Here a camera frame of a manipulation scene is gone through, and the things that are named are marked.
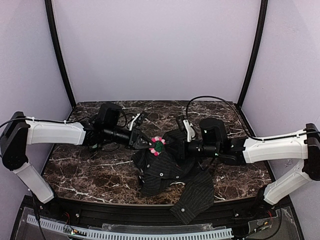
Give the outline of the pink white beaded brooch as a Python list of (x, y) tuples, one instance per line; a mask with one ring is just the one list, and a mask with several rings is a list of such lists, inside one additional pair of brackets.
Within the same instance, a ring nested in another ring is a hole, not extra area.
[(159, 156), (165, 149), (166, 140), (162, 138), (161, 136), (155, 136), (151, 139), (151, 141), (154, 143), (154, 147), (150, 147), (149, 151), (154, 156)]

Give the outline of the black pinstriped garment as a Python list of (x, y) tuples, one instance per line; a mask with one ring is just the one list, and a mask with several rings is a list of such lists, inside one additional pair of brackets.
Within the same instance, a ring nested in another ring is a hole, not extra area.
[(154, 156), (149, 149), (142, 149), (134, 153), (131, 160), (142, 173), (140, 192), (144, 197), (157, 195), (172, 183), (186, 184), (179, 201), (170, 208), (183, 224), (189, 224), (213, 205), (213, 178), (208, 170), (200, 167), (198, 157), (178, 160), (167, 149), (159, 156)]

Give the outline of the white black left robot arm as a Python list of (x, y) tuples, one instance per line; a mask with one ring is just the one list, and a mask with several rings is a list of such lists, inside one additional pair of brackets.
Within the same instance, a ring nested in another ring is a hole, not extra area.
[(28, 145), (69, 144), (98, 146), (107, 142), (120, 144), (132, 150), (155, 148), (156, 143), (140, 129), (125, 129), (118, 125), (122, 108), (112, 102), (103, 103), (89, 120), (55, 121), (27, 117), (15, 112), (3, 123), (0, 136), (0, 157), (5, 168), (12, 171), (43, 204), (54, 199), (50, 185), (29, 162)]

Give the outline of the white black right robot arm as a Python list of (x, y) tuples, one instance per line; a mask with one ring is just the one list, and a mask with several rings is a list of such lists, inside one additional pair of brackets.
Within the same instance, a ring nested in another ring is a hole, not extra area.
[(193, 126), (182, 121), (184, 136), (168, 132), (165, 149), (179, 160), (188, 157), (218, 158), (229, 166), (256, 162), (297, 159), (297, 164), (275, 182), (262, 187), (258, 206), (273, 206), (301, 186), (320, 179), (320, 132), (313, 123), (289, 134), (271, 137), (228, 138), (222, 120), (208, 117), (199, 122), (201, 139), (196, 139)]

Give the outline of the black front frame rail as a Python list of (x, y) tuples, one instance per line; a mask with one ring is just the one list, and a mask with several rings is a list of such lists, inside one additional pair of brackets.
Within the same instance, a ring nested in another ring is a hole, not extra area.
[[(253, 213), (254, 198), (215, 203), (197, 215), (191, 224), (213, 223), (215, 226), (239, 225), (262, 217), (264, 213)], [(102, 224), (177, 226), (182, 222), (170, 211), (171, 205), (112, 204), (74, 199), (60, 199), (61, 207), (77, 225), (101, 226)]]

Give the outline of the black right corner frame post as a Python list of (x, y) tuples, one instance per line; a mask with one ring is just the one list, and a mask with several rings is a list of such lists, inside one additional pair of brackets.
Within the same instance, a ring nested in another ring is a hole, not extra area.
[(264, 26), (265, 26), (265, 21), (266, 21), (266, 16), (267, 16), (267, 9), (268, 9), (268, 0), (261, 0), (260, 1), (260, 7), (259, 7), (259, 14), (258, 14), (258, 19), (257, 19), (257, 25), (256, 25), (256, 31), (255, 31), (255, 36), (252, 44), (252, 50), (247, 66), (247, 70), (245, 73), (245, 77), (243, 80), (242, 88), (240, 91), (240, 95), (237, 101), (237, 105), (242, 108), (246, 95), (248, 93), (248, 89), (251, 83), (252, 75), (255, 69), (260, 45), (261, 45), (261, 40), (263, 36), (263, 31), (264, 31)]

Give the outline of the black corner frame post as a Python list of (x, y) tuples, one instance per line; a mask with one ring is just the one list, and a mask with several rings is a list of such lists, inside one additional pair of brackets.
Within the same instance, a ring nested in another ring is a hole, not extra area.
[(52, 41), (57, 65), (59, 68), (59, 72), (62, 78), (62, 82), (65, 88), (69, 103), (71, 107), (74, 108), (76, 105), (76, 100), (72, 91), (71, 83), (69, 81), (67, 69), (65, 66), (65, 62), (64, 62), (64, 58), (63, 58), (63, 54), (60, 46), (60, 41), (59, 41), (59, 36), (58, 36), (58, 31), (57, 31), (57, 26), (55, 21), (55, 15), (54, 15), (54, 9), (53, 9), (53, 1), (44, 0), (44, 4), (45, 4), (45, 11), (47, 16), (47, 22), (48, 22), (48, 27), (50, 31), (51, 41)]
[(251, 83), (252, 75), (255, 69), (260, 45), (261, 45), (261, 40), (263, 36), (263, 31), (264, 31), (264, 26), (265, 26), (265, 21), (266, 21), (266, 16), (267, 16), (267, 9), (268, 9), (268, 0), (261, 0), (260, 1), (260, 7), (259, 7), (259, 14), (258, 14), (258, 19), (257, 19), (257, 25), (256, 25), (256, 31), (255, 31), (255, 36), (252, 44), (252, 50), (247, 66), (247, 70), (245, 73), (245, 77), (243, 80), (242, 88), (240, 91), (240, 95), (237, 101), (237, 105), (242, 108), (246, 95), (248, 93), (248, 89)]

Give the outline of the black left corner frame post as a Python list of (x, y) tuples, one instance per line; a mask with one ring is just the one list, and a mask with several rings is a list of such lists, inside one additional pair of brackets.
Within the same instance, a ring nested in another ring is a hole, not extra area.
[(63, 54), (60, 46), (60, 41), (59, 41), (59, 36), (58, 36), (58, 31), (57, 31), (57, 26), (55, 21), (55, 15), (54, 15), (54, 9), (53, 9), (53, 1), (44, 0), (44, 4), (45, 4), (45, 11), (47, 16), (47, 22), (48, 22), (48, 27), (50, 31), (51, 41), (52, 41), (57, 65), (59, 68), (59, 72), (62, 78), (62, 82), (65, 88), (69, 103), (71, 107), (74, 108), (76, 105), (76, 100), (72, 91), (71, 83), (69, 81), (67, 69), (65, 66), (65, 62), (64, 62), (64, 58), (63, 58)]

